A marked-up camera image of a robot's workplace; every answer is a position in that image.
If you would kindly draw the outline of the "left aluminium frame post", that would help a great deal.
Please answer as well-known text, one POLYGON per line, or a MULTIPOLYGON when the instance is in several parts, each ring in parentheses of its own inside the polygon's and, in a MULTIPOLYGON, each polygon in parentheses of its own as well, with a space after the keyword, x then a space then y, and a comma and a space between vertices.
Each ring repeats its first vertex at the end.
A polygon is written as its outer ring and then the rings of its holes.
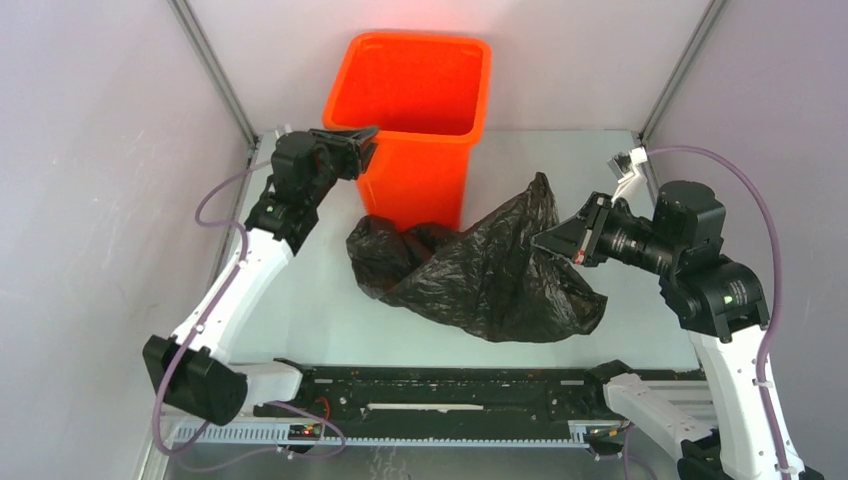
POLYGON ((257 133, 220 62, 190 1, 168 0, 176 20, 183 29, 198 60, 207 73, 219 98, 235 122, 241 136, 251 146, 256 144, 257 133))

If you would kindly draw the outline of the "black plastic trash bag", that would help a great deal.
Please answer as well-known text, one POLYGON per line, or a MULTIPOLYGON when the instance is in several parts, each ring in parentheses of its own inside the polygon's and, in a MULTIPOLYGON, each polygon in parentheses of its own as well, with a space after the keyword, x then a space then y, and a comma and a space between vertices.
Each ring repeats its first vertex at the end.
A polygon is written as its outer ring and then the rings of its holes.
POLYGON ((608 303, 566 261, 532 244, 557 225, 547 176, 464 231, 436 223, 400 230, 362 217, 346 239, 358 287, 370 298, 488 342, 554 343, 591 334, 608 303))

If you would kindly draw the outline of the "orange plastic trash bin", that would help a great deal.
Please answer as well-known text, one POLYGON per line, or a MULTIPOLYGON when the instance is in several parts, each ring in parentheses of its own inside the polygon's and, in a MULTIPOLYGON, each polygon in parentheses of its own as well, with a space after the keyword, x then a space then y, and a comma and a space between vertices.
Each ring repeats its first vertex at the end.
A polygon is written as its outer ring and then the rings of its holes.
POLYGON ((488 105, 492 53, 476 38, 372 31, 352 39, 325 104, 328 129, 376 126, 357 187, 367 213, 401 230, 460 224, 488 105))

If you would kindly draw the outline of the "right aluminium frame post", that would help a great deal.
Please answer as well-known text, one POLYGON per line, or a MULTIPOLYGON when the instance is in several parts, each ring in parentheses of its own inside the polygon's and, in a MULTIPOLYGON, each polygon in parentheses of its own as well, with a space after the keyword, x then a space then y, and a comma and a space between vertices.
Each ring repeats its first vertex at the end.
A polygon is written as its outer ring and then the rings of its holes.
POLYGON ((639 131, 638 138, 643 144, 649 143, 657 132, 680 89, 683 87, 692 67, 695 65, 705 43, 720 22, 721 17, 729 5, 729 0, 710 0, 707 3, 703 14, 639 131))

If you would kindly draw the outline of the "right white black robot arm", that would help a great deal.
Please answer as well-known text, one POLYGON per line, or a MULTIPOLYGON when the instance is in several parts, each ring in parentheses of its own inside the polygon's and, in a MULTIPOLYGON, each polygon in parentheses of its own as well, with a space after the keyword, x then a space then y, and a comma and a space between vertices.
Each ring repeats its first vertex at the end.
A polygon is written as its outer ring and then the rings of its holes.
POLYGON ((763 408, 761 391, 773 382, 757 358, 770 316, 756 274, 721 251, 725 214, 708 186, 672 181, 660 188, 651 218, 594 193, 573 217, 534 237, 535 247, 576 265, 614 259, 657 276, 705 374, 716 423, 689 416, 619 361, 610 377, 583 388, 583 408, 634 423, 682 479, 815 479, 779 411, 763 408))

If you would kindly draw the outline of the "aluminium frame post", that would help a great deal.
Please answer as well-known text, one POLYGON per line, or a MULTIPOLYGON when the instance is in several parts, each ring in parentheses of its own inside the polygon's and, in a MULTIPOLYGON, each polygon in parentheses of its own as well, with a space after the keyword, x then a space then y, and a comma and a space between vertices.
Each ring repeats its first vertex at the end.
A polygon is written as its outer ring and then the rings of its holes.
POLYGON ((695 65, 705 43, 720 22, 721 17, 729 5, 729 0, 710 0, 707 3, 703 14, 639 131, 638 138, 643 144, 649 143, 657 132, 680 89, 683 87, 692 67, 695 65))
POLYGON ((190 1, 168 0, 176 20, 183 29, 198 60, 207 73, 219 98, 235 122, 241 136, 251 146, 256 144, 257 133, 220 62, 190 1))

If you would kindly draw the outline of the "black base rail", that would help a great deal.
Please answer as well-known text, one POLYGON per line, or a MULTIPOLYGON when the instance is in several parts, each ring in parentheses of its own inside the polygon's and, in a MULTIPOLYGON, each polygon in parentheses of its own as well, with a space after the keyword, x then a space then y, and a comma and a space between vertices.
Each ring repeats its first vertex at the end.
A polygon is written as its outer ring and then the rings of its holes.
POLYGON ((630 367, 484 369, 310 366, 291 405, 347 435, 552 439, 576 424, 617 424, 601 383, 630 367))

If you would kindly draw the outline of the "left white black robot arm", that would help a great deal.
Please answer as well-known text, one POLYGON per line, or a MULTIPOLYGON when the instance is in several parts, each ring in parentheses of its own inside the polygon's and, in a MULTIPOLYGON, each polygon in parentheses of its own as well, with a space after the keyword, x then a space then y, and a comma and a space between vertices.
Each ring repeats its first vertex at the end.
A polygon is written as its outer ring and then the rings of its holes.
POLYGON ((154 413, 179 409, 224 426, 241 412, 277 401, 292 416, 316 403, 315 388, 282 361, 236 365, 233 347, 270 286, 316 226, 318 207, 341 180, 363 175, 377 150, 376 126, 308 129, 279 136, 266 162, 264 187, 243 221, 226 220, 238 244, 189 317, 142 350, 156 392, 154 413))

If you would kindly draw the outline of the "small circuit board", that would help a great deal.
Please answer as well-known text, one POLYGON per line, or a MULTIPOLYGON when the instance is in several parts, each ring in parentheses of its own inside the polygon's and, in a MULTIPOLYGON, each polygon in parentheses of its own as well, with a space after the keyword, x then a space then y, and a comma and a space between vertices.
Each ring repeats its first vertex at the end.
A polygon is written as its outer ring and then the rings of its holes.
POLYGON ((291 425, 287 432, 289 441, 318 441, 323 429, 318 425, 291 425))

